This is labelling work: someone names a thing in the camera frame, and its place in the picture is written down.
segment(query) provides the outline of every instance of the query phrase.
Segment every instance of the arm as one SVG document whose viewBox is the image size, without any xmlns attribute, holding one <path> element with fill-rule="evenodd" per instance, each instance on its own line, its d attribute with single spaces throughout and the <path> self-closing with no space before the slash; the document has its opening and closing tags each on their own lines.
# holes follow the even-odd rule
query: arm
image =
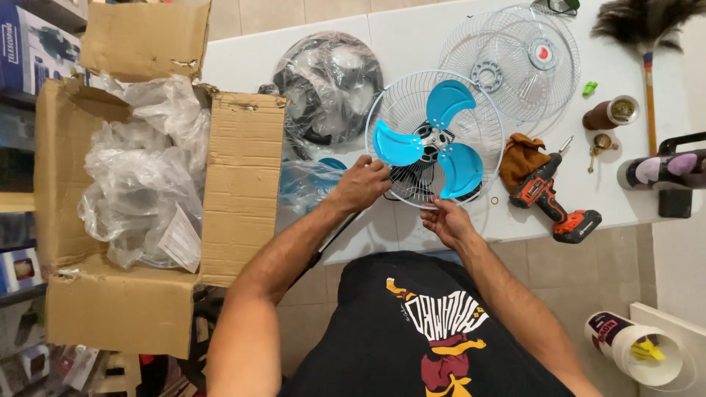
<svg viewBox="0 0 706 397">
<path fill-rule="evenodd" d="M 508 271 L 475 231 L 468 212 L 451 201 L 436 200 L 424 211 L 424 227 L 456 251 L 481 296 L 515 339 L 577 397 L 600 397 L 581 370 L 569 337 L 544 303 Z"/>
<path fill-rule="evenodd" d="M 380 160 L 361 156 L 311 213 L 275 236 L 228 290 L 208 349 L 208 395 L 275 396 L 280 390 L 280 330 L 275 307 L 307 262 L 348 215 L 390 188 Z"/>
</svg>

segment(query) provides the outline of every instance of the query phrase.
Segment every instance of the hand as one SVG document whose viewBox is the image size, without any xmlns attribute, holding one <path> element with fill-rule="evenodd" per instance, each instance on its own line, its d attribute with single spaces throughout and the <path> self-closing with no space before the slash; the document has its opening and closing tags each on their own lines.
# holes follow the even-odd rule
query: hand
<svg viewBox="0 0 706 397">
<path fill-rule="evenodd" d="M 380 160 L 373 161 L 369 155 L 362 155 L 343 174 L 324 201 L 346 214 L 357 213 L 372 206 L 392 185 L 390 171 L 385 164 Z"/>
<path fill-rule="evenodd" d="M 421 210 L 422 224 L 454 251 L 459 252 L 462 245 L 476 234 L 468 212 L 453 201 L 435 198 L 433 204 L 425 205 L 437 209 Z"/>
</svg>

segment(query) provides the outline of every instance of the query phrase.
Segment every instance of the feather duster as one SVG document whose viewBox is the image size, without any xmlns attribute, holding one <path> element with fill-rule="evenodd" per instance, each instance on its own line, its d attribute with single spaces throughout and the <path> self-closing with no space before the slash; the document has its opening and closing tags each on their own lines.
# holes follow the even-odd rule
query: feather duster
<svg viewBox="0 0 706 397">
<path fill-rule="evenodd" d="M 601 5 L 593 37 L 612 37 L 642 55 L 647 95 L 650 155 L 657 154 L 652 88 L 652 53 L 665 47 L 683 52 L 676 33 L 693 16 L 706 15 L 706 0 L 615 0 Z"/>
</svg>

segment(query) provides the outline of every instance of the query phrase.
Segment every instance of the fan blade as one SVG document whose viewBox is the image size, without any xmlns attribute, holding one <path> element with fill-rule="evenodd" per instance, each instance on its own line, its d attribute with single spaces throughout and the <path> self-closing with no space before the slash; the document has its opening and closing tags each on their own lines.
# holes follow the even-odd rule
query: fan blade
<svg viewBox="0 0 706 397">
<path fill-rule="evenodd" d="M 446 152 L 439 156 L 438 163 L 446 175 L 446 183 L 439 194 L 442 199 L 463 196 L 473 191 L 483 179 L 481 156 L 463 143 L 446 146 Z"/>
<path fill-rule="evenodd" d="M 389 165 L 402 167 L 419 160 L 424 154 L 421 139 L 417 135 L 402 135 L 391 130 L 383 120 L 375 124 L 373 149 L 380 160 Z"/>
<path fill-rule="evenodd" d="M 426 116 L 429 123 L 440 129 L 446 129 L 453 117 L 464 109 L 475 109 L 476 100 L 463 83 L 456 80 L 444 80 L 429 93 L 426 101 Z"/>
</svg>

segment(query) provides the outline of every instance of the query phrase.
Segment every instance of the keys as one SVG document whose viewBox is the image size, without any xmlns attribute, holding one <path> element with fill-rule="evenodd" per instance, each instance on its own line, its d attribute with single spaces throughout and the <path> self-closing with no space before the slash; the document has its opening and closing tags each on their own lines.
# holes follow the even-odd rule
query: keys
<svg viewBox="0 0 706 397">
<path fill-rule="evenodd" d="M 589 174 L 593 173 L 593 162 L 596 160 L 596 157 L 608 149 L 618 150 L 618 144 L 613 143 L 611 137 L 606 134 L 596 135 L 593 139 L 593 146 L 591 146 L 591 165 L 588 167 Z"/>
</svg>

